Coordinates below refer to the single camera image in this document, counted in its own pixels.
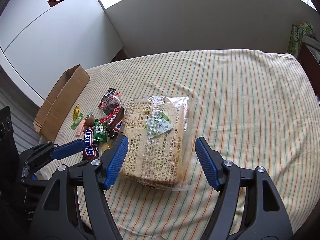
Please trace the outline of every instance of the red candy wrapper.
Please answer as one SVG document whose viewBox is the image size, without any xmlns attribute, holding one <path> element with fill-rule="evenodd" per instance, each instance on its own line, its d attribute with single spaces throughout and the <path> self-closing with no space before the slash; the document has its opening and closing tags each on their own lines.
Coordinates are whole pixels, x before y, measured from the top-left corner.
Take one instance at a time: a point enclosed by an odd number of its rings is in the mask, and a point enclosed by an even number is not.
<svg viewBox="0 0 320 240">
<path fill-rule="evenodd" d="M 98 145 L 93 141 L 93 127 L 84 133 L 85 149 L 82 151 L 82 160 L 93 160 L 99 157 Z"/>
<path fill-rule="evenodd" d="M 119 130 L 121 128 L 122 121 L 123 121 L 123 117 L 124 117 L 124 109 L 121 106 L 119 111 L 117 111 L 112 115 L 107 125 L 107 129 L 109 130 L 108 137 L 110 139 L 113 139 L 118 135 Z"/>
<path fill-rule="evenodd" d="M 120 110 L 120 107 L 115 108 L 108 117 L 106 117 L 106 118 L 101 118 L 99 123 L 110 122 L 110 118 L 113 117 L 114 115 L 116 115 L 116 113 L 117 113 L 119 110 Z"/>
</svg>

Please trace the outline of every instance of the candy wrapper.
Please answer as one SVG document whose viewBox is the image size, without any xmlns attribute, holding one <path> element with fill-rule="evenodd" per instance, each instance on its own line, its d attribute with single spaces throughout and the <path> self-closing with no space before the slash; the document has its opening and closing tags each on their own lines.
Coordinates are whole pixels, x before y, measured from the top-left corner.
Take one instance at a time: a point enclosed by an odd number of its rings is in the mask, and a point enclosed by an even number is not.
<svg viewBox="0 0 320 240">
<path fill-rule="evenodd" d="M 83 132 L 85 132 L 89 127 L 94 127 L 94 121 L 94 116 L 92 112 L 90 112 L 84 121 Z"/>
<path fill-rule="evenodd" d="M 186 190 L 192 145 L 190 96 L 134 98 L 126 107 L 123 135 L 129 149 L 120 174 L 160 189 Z"/>
<path fill-rule="evenodd" d="M 114 95 L 115 92 L 116 92 L 116 90 L 115 90 L 114 88 L 109 88 L 108 91 L 107 91 L 107 92 L 104 94 L 104 96 L 101 98 L 99 107 L 101 108 L 102 102 L 103 102 L 104 100 L 106 100 L 109 96 Z"/>
<path fill-rule="evenodd" d="M 93 140 L 95 142 L 106 142 L 107 141 L 107 124 L 99 123 L 100 119 L 94 121 L 94 134 Z"/>
<path fill-rule="evenodd" d="M 75 119 L 77 119 L 77 117 L 78 117 L 78 115 L 79 115 L 79 110 L 80 110 L 80 105 L 77 105 L 77 106 L 75 107 L 75 109 L 73 109 L 73 121 L 74 121 Z"/>
<path fill-rule="evenodd" d="M 87 129 L 84 133 L 85 149 L 82 151 L 82 160 L 93 160 L 99 157 L 99 149 L 96 142 L 93 141 L 93 127 Z"/>
<path fill-rule="evenodd" d="M 73 121 L 73 124 L 71 125 L 71 129 L 72 129 L 73 131 L 78 127 L 78 125 L 79 125 L 79 123 L 81 122 L 82 118 L 83 118 L 83 114 L 80 113 L 80 114 L 78 115 L 78 117 Z"/>
<path fill-rule="evenodd" d="M 77 132 L 76 132 L 76 136 L 77 137 L 80 137 L 83 132 L 83 129 L 84 129 L 84 123 L 85 123 L 85 118 L 82 118 L 80 124 L 78 125 L 78 128 L 77 128 Z"/>
<path fill-rule="evenodd" d="M 106 98 L 100 103 L 100 109 L 106 114 L 110 115 L 117 107 L 123 106 L 120 101 L 120 92 L 114 95 L 106 96 Z"/>
<path fill-rule="evenodd" d="M 109 116 L 105 117 L 105 118 L 101 118 L 100 119 L 100 122 L 99 123 L 109 123 L 110 122 L 110 119 L 113 117 L 113 116 L 116 116 L 116 113 L 120 110 L 120 107 L 117 107 L 115 108 L 111 114 L 109 114 Z"/>
<path fill-rule="evenodd" d="M 113 114 L 113 116 L 111 117 L 107 125 L 108 137 L 110 139 L 114 139 L 118 135 L 122 125 L 123 117 L 124 117 L 124 109 L 121 106 L 119 110 Z"/>
</svg>

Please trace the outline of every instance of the white wall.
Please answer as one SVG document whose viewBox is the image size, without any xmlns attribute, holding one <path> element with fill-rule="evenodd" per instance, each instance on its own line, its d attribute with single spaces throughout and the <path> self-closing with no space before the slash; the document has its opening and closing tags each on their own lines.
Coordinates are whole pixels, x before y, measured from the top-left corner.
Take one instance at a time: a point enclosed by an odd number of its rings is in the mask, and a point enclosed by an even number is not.
<svg viewBox="0 0 320 240">
<path fill-rule="evenodd" d="M 50 6 L 46 0 L 10 0 L 0 15 L 0 47 L 7 49 L 10 42 Z"/>
<path fill-rule="evenodd" d="M 300 0 L 122 0 L 106 13 L 129 57 L 197 49 L 286 53 L 292 24 L 320 16 Z"/>
<path fill-rule="evenodd" d="M 37 106 L 41 106 L 44 99 L 36 93 L 32 87 L 28 85 L 27 82 L 19 75 L 19 73 L 10 64 L 7 57 L 4 55 L 3 51 L 0 49 L 0 71 L 5 71 L 14 84 Z"/>
<path fill-rule="evenodd" d="M 65 0 L 34 20 L 4 54 L 25 82 L 46 98 L 65 70 L 109 63 L 122 46 L 97 0 Z"/>
</svg>

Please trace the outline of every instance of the metal screw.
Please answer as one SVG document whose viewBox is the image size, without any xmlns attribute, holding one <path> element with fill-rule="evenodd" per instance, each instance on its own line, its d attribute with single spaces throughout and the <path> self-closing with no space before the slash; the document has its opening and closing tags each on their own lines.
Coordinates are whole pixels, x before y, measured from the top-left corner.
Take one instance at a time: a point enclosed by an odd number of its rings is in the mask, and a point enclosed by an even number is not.
<svg viewBox="0 0 320 240">
<path fill-rule="evenodd" d="M 64 171 L 66 169 L 66 165 L 62 164 L 58 167 L 58 171 Z"/>
<path fill-rule="evenodd" d="M 258 170 L 259 172 L 264 172 L 266 169 L 265 169 L 264 167 L 262 167 L 262 166 L 258 166 L 258 167 L 257 167 L 257 170 Z"/>
<path fill-rule="evenodd" d="M 225 160 L 223 163 L 224 163 L 224 165 L 226 165 L 226 166 L 232 166 L 232 165 L 233 165 L 233 162 L 232 162 L 232 161 L 229 161 L 229 160 Z"/>
<path fill-rule="evenodd" d="M 94 165 L 94 166 L 97 166 L 97 165 L 100 164 L 100 160 L 98 160 L 98 159 L 92 160 L 91 164 Z"/>
</svg>

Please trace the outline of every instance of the bed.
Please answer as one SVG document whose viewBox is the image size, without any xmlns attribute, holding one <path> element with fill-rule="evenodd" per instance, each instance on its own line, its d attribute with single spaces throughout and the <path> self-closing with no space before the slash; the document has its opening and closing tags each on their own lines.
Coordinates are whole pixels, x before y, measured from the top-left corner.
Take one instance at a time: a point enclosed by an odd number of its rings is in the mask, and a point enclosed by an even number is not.
<svg viewBox="0 0 320 240">
<path fill-rule="evenodd" d="M 193 138 L 204 136 L 212 149 L 239 167 L 268 171 L 289 214 L 293 231 L 302 225 L 320 197 L 320 111 L 308 77 L 290 54 L 252 50 L 183 51 L 127 59 L 87 70 L 90 82 L 76 104 L 81 112 L 98 109 L 109 87 L 121 99 L 151 95 L 191 95 Z M 55 143 L 76 139 L 70 110 Z M 60 164 L 81 161 L 78 153 L 41 170 L 49 179 Z M 199 239 L 218 193 L 206 181 L 193 147 L 188 191 L 166 191 L 118 176 L 105 192 L 124 239 Z M 232 226 L 240 226 L 245 191 L 241 190 Z M 78 187 L 82 219 L 90 224 L 84 192 Z"/>
</svg>

